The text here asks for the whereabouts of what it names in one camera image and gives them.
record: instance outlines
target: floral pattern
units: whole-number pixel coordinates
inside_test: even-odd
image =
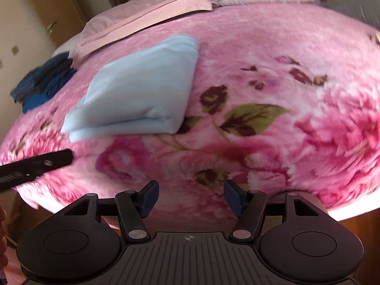
[[[60,133],[103,65],[174,31],[195,37],[200,52],[177,134],[71,144]],[[330,210],[347,206],[380,185],[380,47],[372,33],[328,9],[297,4],[221,7],[153,26],[76,66],[50,102],[14,124],[0,162],[72,149],[72,166],[17,188],[30,205],[53,212],[88,192],[107,198],[158,180],[160,198],[145,220],[150,231],[231,230],[225,179],[270,195],[307,191]]]

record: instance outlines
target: folded light blue cloth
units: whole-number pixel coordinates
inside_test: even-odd
[[[66,115],[61,132],[70,134],[72,143],[120,134],[176,133],[198,57],[195,39],[174,36],[104,65]]]

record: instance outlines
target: ribbed black surface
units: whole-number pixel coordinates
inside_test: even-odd
[[[28,281],[26,285],[36,285]],[[251,247],[222,233],[158,233],[129,246],[109,271],[85,285],[290,285],[267,270]],[[355,285],[348,280],[342,285]]]

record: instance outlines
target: folded garment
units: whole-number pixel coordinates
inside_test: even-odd
[[[73,64],[72,59],[67,59],[56,67],[54,67],[51,71],[49,71],[39,83],[37,83],[30,92],[28,92],[24,97],[21,98],[21,103],[24,104],[25,101],[31,97],[32,95],[41,94],[48,86],[49,82],[53,79],[54,76],[59,75],[63,71],[68,71],[70,66]]]
[[[63,52],[53,58],[50,58],[40,67],[31,70],[11,91],[11,96],[15,103],[21,102],[22,98],[30,92],[53,68],[65,61],[69,56],[68,52]]]
[[[198,60],[190,36],[174,36],[104,65],[65,117],[72,143],[118,134],[174,134],[180,128]]]
[[[34,94],[27,99],[24,99],[22,103],[22,112],[26,113],[27,111],[49,101],[71,79],[71,77],[73,77],[75,72],[76,69],[65,69],[63,72],[55,75],[42,93]]]

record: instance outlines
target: human hand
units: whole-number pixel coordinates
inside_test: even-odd
[[[4,268],[8,264],[8,258],[5,255],[7,241],[5,238],[5,227],[3,221],[5,221],[6,213],[3,207],[0,206],[0,269]]]

